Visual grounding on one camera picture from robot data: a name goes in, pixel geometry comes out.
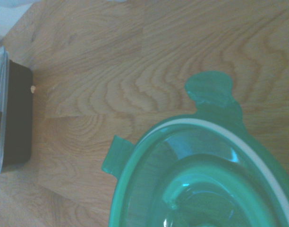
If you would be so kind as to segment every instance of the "wooden floor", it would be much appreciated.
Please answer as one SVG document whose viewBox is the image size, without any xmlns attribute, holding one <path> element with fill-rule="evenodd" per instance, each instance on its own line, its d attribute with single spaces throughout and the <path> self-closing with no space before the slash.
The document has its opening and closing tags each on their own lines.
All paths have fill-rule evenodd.
<svg viewBox="0 0 289 227">
<path fill-rule="evenodd" d="M 0 227 L 106 227 L 114 134 L 196 111 L 186 80 L 221 70 L 248 131 L 289 174 L 289 2 L 42 0 L 1 42 L 34 72 L 33 153 L 0 175 Z"/>
</svg>

